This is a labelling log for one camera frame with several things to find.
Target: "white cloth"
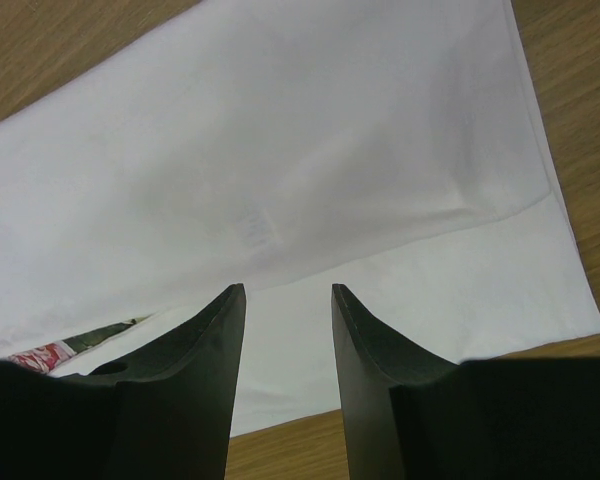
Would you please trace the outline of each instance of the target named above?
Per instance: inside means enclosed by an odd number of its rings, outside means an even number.
[[[453,361],[600,333],[507,2],[208,0],[0,124],[0,356],[233,282],[234,434],[338,407],[333,282]]]

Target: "folded white cloth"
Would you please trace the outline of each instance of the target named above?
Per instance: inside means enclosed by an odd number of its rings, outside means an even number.
[[[0,355],[233,282],[234,434],[338,407],[333,282],[453,361],[600,332],[508,2],[208,0],[0,124]]]

